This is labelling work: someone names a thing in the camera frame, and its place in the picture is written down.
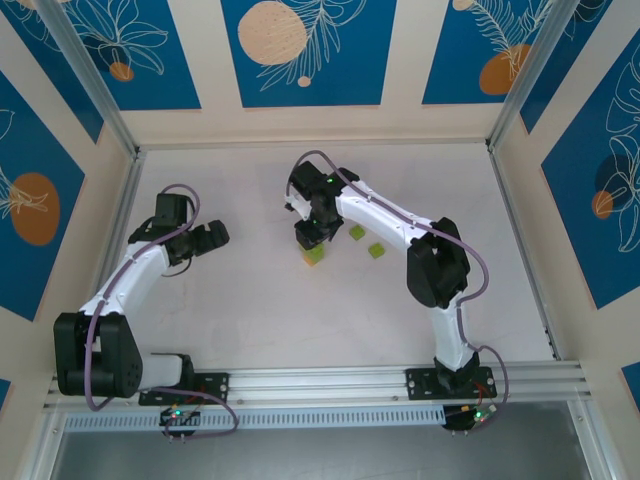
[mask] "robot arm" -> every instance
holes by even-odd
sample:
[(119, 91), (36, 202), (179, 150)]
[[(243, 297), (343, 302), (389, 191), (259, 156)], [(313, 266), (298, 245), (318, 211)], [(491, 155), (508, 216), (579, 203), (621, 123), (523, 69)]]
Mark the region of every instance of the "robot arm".
[[(77, 313), (58, 317), (54, 341), (61, 393), (84, 395), (86, 348), (92, 349), (91, 390), (97, 396), (128, 398), (139, 390), (188, 383), (193, 376), (188, 356), (141, 353), (129, 328), (155, 282), (170, 267), (229, 241), (224, 224), (216, 220), (208, 229), (200, 225), (149, 247), (186, 223), (189, 201), (184, 195), (159, 194), (155, 216), (131, 235), (122, 261), (105, 285)], [(146, 251), (136, 255), (143, 248)], [(98, 310), (95, 339), (88, 341), (89, 322)]]
[[(295, 191), (290, 191), (285, 200), (287, 208), (302, 217), (295, 225), (298, 242), (309, 250), (326, 239), (331, 240), (346, 218), (405, 253), (407, 287), (416, 300), (432, 309), (440, 383), (454, 391), (470, 380), (471, 371), (479, 365), (477, 354), (462, 340), (456, 316), (455, 300), (467, 287), (470, 266), (461, 247), (416, 225), (429, 225), (459, 239), (455, 224), (447, 218), (433, 222), (407, 212), (374, 192), (354, 173), (339, 170), (367, 196), (363, 197), (335, 172), (322, 174), (308, 161), (292, 172), (289, 180)], [(381, 203), (391, 208), (384, 208)]]

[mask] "white table surface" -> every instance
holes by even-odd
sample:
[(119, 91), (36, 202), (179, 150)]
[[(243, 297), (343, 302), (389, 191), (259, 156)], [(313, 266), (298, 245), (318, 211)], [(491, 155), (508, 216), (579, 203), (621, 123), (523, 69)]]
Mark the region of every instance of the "white table surface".
[[(303, 147), (148, 153), (127, 235), (153, 215), (166, 185), (200, 195), (196, 224), (221, 219), (231, 241), (162, 278), (130, 319), (141, 349), (190, 354), (198, 369), (377, 366), (431, 363), (429, 309), (406, 287), (404, 253), (385, 245), (374, 260), (350, 222), (315, 267), (302, 259), (284, 209), (289, 171)], [(488, 292), (469, 302), (468, 336), (506, 361), (551, 359), (542, 322), (482, 144), (331, 146), (323, 150), (403, 208), (447, 216), (485, 258)], [(327, 171), (321, 159), (316, 165)], [(480, 283), (471, 261), (470, 289)], [(490, 354), (482, 358), (493, 361)]]

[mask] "green cube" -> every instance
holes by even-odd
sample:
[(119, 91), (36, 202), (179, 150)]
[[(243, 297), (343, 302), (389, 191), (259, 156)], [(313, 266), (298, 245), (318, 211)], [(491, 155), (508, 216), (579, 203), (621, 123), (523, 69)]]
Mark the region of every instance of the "green cube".
[(384, 247), (379, 243), (374, 243), (369, 247), (369, 254), (375, 259), (384, 255)]
[(312, 267), (324, 258), (324, 243), (316, 245), (311, 250), (305, 250), (300, 245), (299, 247), (300, 251), (304, 255), (304, 260)]
[(355, 227), (351, 228), (351, 230), (349, 230), (349, 235), (351, 235), (351, 237), (356, 242), (360, 240), (362, 237), (364, 237), (365, 233), (367, 232), (365, 232), (364, 228), (362, 228), (360, 225), (356, 225)]

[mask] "small yellow-green block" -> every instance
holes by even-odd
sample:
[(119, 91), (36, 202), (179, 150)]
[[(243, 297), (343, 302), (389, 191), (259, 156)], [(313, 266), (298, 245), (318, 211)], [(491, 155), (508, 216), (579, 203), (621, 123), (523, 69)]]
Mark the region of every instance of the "small yellow-green block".
[(352, 227), (351, 230), (349, 230), (349, 235), (351, 235), (351, 237), (356, 242), (360, 240), (362, 237), (364, 237), (365, 233), (367, 232), (365, 232), (364, 228), (362, 228), (360, 225), (356, 225), (355, 227)]
[(302, 248), (302, 246), (299, 246), (299, 247), (300, 247), (300, 251), (304, 255), (305, 261), (310, 266), (314, 266), (316, 263), (318, 263), (320, 260), (324, 258), (324, 243), (321, 243), (320, 245), (316, 245), (311, 250), (305, 250), (304, 248)]
[(382, 255), (384, 255), (384, 252), (385, 252), (384, 247), (379, 243), (374, 243), (369, 247), (369, 254), (373, 258), (380, 258)]

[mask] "white arm segment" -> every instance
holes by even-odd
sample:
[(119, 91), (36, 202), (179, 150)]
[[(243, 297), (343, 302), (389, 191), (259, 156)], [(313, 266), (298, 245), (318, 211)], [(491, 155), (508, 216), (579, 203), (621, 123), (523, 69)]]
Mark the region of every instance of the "white arm segment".
[[(361, 190), (367, 192), (371, 197), (382, 200), (387, 205), (398, 210), (400, 213), (412, 218), (417, 223), (431, 225), (431, 220), (418, 217), (411, 212), (398, 207), (386, 198), (371, 190), (363, 181), (353, 182)], [(406, 252), (411, 246), (413, 238), (420, 238), (426, 232), (413, 224), (403, 222), (395, 215), (387, 212), (384, 208), (375, 203), (368, 202), (366, 198), (357, 193), (353, 188), (346, 186), (342, 189), (342, 194), (336, 198), (336, 208), (338, 213), (354, 222), (367, 227), (372, 232), (377, 233), (384, 240), (396, 247), (401, 252)]]
[[(111, 274), (100, 291), (80, 309), (81, 312), (84, 312), (85, 315), (93, 315), (116, 273), (133, 257), (134, 253), (148, 243), (136, 242), (127, 246), (124, 258), (120, 261), (115, 272)], [(156, 245), (150, 248), (142, 256), (134, 260), (133, 265), (120, 278), (111, 292), (109, 300), (102, 307), (100, 315), (108, 315), (115, 312), (124, 315), (127, 320), (131, 321), (132, 318), (135, 318), (136, 312), (144, 302), (151, 287), (167, 271), (169, 266), (169, 257), (165, 247)], [(140, 339), (136, 338), (135, 331), (135, 328), (131, 329), (136, 344), (140, 344)], [(148, 390), (153, 387), (169, 387), (180, 381), (182, 359), (177, 355), (153, 355), (140, 352), (140, 356), (142, 357), (140, 390)]]
[[(358, 181), (354, 182), (354, 184), (371, 195), (371, 197), (379, 198), (387, 205), (415, 220), (417, 223), (431, 225), (431, 220), (428, 218), (418, 217), (394, 205), (371, 190), (366, 183)], [(353, 220), (372, 232), (377, 233), (403, 253), (406, 253), (407, 248), (411, 246), (411, 240), (413, 238), (420, 238), (426, 233), (424, 230), (414, 227), (412, 223), (406, 223), (384, 208), (367, 201), (366, 198), (363, 198), (349, 186), (344, 187), (342, 194), (336, 198), (336, 206), (338, 213), (342, 217)], [(449, 308), (446, 310), (432, 308), (430, 311), (431, 322), (436, 337), (436, 358), (453, 372), (464, 367), (473, 356), (473, 350), (462, 343), (456, 318), (456, 300), (457, 297), (452, 299)]]

